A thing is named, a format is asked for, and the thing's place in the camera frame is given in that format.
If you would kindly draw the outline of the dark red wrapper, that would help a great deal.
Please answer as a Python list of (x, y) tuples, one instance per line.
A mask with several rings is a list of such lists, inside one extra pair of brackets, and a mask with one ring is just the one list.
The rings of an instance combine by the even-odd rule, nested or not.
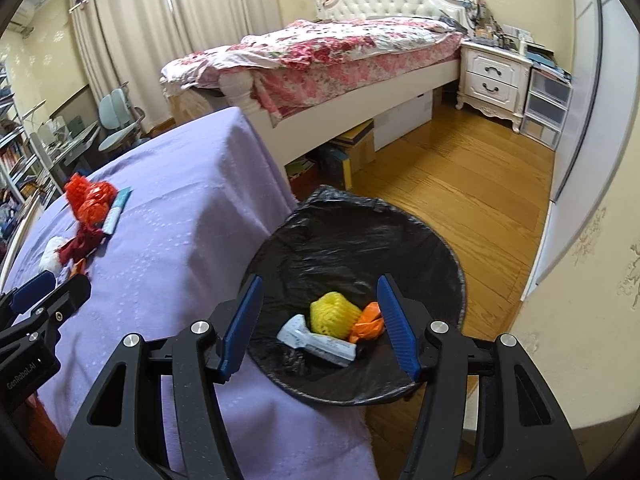
[(70, 261), (78, 263), (96, 250), (104, 237), (105, 233), (102, 229), (79, 223), (76, 235), (58, 248), (58, 261), (62, 266), (66, 266)]

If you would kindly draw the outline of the orange red foam net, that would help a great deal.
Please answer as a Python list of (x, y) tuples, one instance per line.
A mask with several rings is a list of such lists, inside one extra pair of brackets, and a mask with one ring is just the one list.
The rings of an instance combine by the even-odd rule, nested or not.
[(66, 200), (76, 219), (79, 218), (80, 207), (85, 203), (91, 185), (92, 183), (81, 174), (73, 174), (64, 185)]

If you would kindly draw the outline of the red orange plastic bag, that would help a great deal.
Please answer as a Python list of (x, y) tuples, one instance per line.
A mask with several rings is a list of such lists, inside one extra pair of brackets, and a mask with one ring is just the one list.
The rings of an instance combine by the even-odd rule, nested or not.
[(118, 189), (110, 182), (90, 184), (78, 207), (77, 220), (86, 226), (100, 226), (113, 205)]

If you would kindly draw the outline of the teal white tube box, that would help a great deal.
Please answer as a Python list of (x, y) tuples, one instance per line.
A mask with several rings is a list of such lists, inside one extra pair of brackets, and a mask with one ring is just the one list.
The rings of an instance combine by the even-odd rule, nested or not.
[(103, 222), (102, 231), (105, 236), (111, 237), (115, 233), (117, 223), (119, 222), (119, 218), (125, 209), (130, 194), (131, 188), (123, 188), (117, 193), (114, 203), (112, 203), (112, 206)]

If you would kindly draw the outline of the orange printed plastic bag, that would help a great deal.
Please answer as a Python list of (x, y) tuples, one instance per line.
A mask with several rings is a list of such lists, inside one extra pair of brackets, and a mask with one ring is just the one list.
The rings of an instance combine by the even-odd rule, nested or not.
[(382, 311), (377, 302), (373, 301), (365, 307), (348, 335), (348, 341), (356, 344), (362, 340), (375, 340), (385, 330)]

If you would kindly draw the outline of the white printed box package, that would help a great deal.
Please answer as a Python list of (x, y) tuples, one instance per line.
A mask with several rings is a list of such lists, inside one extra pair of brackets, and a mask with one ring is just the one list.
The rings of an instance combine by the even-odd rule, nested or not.
[(280, 328), (277, 340), (292, 349), (307, 351), (342, 367), (349, 366), (356, 359), (356, 344), (311, 332), (302, 314), (294, 315)]

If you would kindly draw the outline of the yellow foam fruit net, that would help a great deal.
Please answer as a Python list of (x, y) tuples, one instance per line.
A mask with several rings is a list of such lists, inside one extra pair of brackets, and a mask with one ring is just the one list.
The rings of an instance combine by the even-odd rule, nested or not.
[(310, 304), (311, 330), (316, 334), (345, 340), (360, 315), (361, 310), (340, 292), (327, 292)]

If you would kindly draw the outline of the orange paper sheet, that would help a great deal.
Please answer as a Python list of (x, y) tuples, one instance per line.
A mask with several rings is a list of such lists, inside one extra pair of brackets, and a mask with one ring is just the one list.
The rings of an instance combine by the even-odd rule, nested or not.
[(75, 275), (88, 276), (87, 259), (86, 258), (82, 258), (82, 259), (78, 260), (70, 268), (70, 277), (72, 278)]

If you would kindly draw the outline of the black trash bin bag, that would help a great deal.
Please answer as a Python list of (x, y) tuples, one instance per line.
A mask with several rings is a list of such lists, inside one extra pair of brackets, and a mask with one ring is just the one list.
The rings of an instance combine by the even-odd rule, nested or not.
[(248, 354), (279, 388), (307, 404), (365, 406), (410, 396), (416, 384), (399, 367), (387, 336), (359, 345), (341, 367), (292, 350), (277, 333), (327, 292), (363, 308), (389, 273), (433, 318), (461, 327), (466, 284), (459, 259), (430, 226), (380, 198), (322, 185), (262, 243), (245, 273), (262, 278), (264, 304)]

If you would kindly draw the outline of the white bookshelf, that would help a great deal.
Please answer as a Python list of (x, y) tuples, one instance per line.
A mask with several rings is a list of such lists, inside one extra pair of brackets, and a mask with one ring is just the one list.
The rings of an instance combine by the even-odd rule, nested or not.
[(22, 209), (32, 194), (46, 192), (50, 184), (30, 143), (36, 130), (36, 114), (45, 100), (22, 112), (6, 62), (1, 62), (1, 201)]

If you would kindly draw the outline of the cream curtains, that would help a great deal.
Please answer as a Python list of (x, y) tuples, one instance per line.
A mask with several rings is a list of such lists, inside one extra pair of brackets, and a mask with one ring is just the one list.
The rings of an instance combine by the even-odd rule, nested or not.
[(167, 63), (282, 25), (278, 0), (70, 0), (70, 19), (94, 98), (124, 84), (148, 130), (171, 118)]

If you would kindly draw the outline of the brown cardboard box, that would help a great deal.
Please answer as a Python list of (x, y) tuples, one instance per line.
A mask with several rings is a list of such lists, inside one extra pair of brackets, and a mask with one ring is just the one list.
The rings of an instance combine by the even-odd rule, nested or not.
[(350, 160), (352, 174), (363, 170), (375, 161), (374, 121), (368, 119), (351, 128), (329, 142), (342, 150)]

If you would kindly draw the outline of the white storage box under bed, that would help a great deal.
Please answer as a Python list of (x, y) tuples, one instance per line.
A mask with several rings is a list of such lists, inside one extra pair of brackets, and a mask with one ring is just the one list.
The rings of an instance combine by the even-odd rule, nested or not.
[(374, 149), (402, 138), (412, 130), (430, 122), (433, 116), (433, 92), (425, 92), (373, 118)]

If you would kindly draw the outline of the translucent drawer unit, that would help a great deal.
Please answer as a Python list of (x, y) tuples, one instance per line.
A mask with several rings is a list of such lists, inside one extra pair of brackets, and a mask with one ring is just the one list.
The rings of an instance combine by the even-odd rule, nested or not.
[(529, 75), (521, 134), (554, 151), (565, 126), (573, 87), (564, 72), (535, 63)]

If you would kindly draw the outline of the pink floral duvet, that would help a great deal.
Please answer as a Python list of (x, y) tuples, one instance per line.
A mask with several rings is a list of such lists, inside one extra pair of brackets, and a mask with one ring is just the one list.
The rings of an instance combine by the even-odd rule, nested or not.
[(160, 84), (166, 96), (178, 96), (219, 89), (222, 76), (247, 73), (254, 79), (250, 96), (277, 125), (347, 92), (453, 60), (464, 38), (465, 29), (444, 18), (298, 20), (177, 58), (160, 70)]

